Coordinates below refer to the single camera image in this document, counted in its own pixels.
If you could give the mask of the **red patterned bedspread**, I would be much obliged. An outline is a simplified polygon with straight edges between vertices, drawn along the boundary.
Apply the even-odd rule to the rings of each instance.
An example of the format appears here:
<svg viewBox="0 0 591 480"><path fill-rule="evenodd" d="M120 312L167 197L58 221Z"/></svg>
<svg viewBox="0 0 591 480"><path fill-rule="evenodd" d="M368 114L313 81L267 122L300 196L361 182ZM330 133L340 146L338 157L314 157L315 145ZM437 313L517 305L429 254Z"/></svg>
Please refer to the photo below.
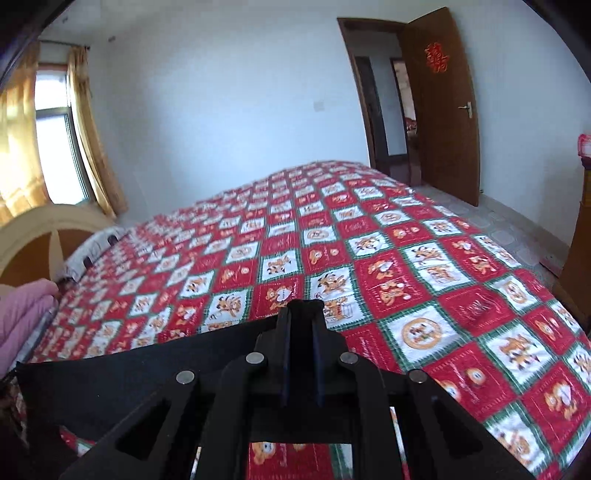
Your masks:
<svg viewBox="0 0 591 480"><path fill-rule="evenodd" d="M535 478L590 436L590 343L485 233L356 163L287 169L130 228L66 290L32 363L235 332L295 299L378 367L424 369Z"/></svg>

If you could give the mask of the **white patterned pillow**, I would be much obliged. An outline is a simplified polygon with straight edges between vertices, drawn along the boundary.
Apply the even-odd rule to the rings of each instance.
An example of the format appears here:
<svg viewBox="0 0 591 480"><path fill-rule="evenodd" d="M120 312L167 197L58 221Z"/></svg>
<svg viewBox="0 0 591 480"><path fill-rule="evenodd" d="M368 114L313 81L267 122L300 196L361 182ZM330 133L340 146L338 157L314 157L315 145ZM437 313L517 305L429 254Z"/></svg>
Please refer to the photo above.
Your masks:
<svg viewBox="0 0 591 480"><path fill-rule="evenodd" d="M95 262L127 233L120 226L108 227L93 233L64 261L58 279L78 282Z"/></svg>

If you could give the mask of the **pink folded blanket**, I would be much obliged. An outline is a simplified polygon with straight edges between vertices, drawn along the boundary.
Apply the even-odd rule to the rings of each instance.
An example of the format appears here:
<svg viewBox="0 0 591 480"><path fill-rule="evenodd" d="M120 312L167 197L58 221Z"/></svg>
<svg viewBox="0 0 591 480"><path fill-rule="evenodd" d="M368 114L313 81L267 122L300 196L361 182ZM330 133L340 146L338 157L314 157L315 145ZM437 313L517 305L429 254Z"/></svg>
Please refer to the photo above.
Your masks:
<svg viewBox="0 0 591 480"><path fill-rule="evenodd" d="M57 303L59 289L48 279L39 279L1 295L1 375L4 376L17 354Z"/></svg>

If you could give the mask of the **beige wooden headboard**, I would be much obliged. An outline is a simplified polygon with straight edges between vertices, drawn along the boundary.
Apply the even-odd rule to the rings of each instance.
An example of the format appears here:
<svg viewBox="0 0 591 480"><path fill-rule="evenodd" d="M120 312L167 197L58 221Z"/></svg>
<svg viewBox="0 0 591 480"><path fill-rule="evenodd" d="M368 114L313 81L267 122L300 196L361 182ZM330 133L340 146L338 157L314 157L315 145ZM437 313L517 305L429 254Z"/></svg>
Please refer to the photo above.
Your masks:
<svg viewBox="0 0 591 480"><path fill-rule="evenodd" d="M1 227L1 283L10 287L54 280L67 259L94 233L115 222L91 206L45 205Z"/></svg>

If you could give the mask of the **brown wooden door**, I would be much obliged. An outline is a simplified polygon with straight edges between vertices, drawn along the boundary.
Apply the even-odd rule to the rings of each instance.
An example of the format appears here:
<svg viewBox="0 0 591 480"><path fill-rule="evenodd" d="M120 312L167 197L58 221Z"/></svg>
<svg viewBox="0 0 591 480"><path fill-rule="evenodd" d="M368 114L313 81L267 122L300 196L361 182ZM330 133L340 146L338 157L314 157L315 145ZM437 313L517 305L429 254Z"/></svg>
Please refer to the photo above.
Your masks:
<svg viewBox="0 0 591 480"><path fill-rule="evenodd" d="M425 48L440 42L450 56L448 70L434 74ZM424 182L477 206L480 200L480 139L472 75L449 8L442 7L405 26L402 52L412 88ZM459 107L471 101L475 118Z"/></svg>

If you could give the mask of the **window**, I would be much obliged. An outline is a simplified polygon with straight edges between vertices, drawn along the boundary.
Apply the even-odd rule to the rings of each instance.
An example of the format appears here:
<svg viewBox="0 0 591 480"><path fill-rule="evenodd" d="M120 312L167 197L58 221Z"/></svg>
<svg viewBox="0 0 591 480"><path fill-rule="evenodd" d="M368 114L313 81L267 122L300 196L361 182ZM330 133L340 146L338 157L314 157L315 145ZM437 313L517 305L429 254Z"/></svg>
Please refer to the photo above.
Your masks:
<svg viewBox="0 0 591 480"><path fill-rule="evenodd" d="M85 169L69 98L65 64L42 63L35 80L40 164L54 204L90 204L95 196Z"/></svg>

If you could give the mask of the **yellow left curtain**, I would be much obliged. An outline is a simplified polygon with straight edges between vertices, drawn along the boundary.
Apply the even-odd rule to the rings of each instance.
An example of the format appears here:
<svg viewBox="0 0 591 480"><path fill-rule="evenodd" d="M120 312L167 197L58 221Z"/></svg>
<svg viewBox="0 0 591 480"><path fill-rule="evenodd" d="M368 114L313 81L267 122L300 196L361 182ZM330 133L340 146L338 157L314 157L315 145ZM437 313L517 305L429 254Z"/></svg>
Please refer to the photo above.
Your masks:
<svg viewBox="0 0 591 480"><path fill-rule="evenodd" d="M1 223L50 202L40 163L35 84L40 44L32 42L1 92Z"/></svg>

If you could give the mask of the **yellow curtain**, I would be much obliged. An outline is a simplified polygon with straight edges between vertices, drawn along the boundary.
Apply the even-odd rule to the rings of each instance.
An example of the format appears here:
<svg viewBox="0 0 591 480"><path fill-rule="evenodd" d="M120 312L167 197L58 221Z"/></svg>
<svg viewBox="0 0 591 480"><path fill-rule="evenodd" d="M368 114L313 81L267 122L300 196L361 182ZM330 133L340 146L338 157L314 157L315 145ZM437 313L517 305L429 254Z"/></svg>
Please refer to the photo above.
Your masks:
<svg viewBox="0 0 591 480"><path fill-rule="evenodd" d="M90 186L103 213L115 219L128 210L128 204L111 168L94 119L88 52L85 47L73 46L69 49L66 83L76 139Z"/></svg>
<svg viewBox="0 0 591 480"><path fill-rule="evenodd" d="M35 84L40 44L32 42L1 92L1 223L50 202L40 163Z"/></svg>

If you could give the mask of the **red plaid cloth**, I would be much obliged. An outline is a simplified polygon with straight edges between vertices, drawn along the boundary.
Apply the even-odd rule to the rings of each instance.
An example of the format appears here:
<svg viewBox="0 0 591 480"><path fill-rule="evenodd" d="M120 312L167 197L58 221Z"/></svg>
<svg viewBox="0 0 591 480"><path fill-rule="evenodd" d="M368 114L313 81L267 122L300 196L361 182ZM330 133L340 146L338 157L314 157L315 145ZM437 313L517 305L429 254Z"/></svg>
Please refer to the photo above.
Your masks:
<svg viewBox="0 0 591 480"><path fill-rule="evenodd" d="M581 134L577 141L578 156L586 170L591 169L591 135Z"/></svg>

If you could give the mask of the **red door decoration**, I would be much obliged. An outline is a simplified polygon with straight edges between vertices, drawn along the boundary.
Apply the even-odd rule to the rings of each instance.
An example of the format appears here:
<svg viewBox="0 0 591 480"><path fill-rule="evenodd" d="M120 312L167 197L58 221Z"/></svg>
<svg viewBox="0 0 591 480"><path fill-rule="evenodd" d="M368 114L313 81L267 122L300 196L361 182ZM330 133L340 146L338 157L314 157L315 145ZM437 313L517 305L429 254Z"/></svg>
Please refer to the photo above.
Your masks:
<svg viewBox="0 0 591 480"><path fill-rule="evenodd" d="M426 64L434 74L442 74L448 70L450 56L444 51L440 42L432 42L425 48Z"/></svg>

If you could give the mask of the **yellow right curtain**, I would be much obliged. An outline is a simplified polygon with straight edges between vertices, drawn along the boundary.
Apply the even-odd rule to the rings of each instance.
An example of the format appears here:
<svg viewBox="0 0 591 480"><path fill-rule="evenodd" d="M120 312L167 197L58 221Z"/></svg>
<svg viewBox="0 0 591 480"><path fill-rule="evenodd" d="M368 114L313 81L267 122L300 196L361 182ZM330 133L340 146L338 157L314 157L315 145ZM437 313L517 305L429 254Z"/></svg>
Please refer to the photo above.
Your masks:
<svg viewBox="0 0 591 480"><path fill-rule="evenodd" d="M73 46L69 49L66 83L76 139L90 186L103 213L115 219L128 210L128 204L111 168L94 119L88 52L85 47Z"/></svg>

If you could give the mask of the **brown door frame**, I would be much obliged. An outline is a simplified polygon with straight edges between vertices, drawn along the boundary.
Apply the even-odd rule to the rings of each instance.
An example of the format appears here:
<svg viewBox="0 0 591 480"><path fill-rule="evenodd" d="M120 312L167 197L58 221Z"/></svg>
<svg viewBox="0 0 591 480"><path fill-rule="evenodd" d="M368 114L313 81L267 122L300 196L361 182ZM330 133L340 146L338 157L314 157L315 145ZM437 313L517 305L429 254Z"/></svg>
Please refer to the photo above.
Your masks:
<svg viewBox="0 0 591 480"><path fill-rule="evenodd" d="M351 61L370 166L410 186L422 182L417 117L402 52L401 22L338 19Z"/></svg>

